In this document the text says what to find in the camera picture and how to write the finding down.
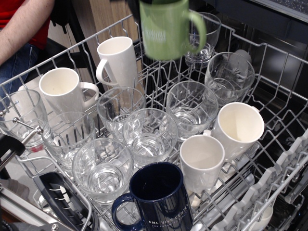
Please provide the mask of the person forearm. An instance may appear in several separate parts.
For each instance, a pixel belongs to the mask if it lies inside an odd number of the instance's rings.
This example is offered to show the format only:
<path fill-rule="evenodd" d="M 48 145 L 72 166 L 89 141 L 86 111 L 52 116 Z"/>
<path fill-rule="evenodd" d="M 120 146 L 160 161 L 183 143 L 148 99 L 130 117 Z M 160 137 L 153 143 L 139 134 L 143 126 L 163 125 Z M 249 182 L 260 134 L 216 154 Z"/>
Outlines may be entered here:
<path fill-rule="evenodd" d="M 28 43 L 49 18 L 53 0 L 26 0 L 0 31 L 0 63 L 5 63 Z"/>

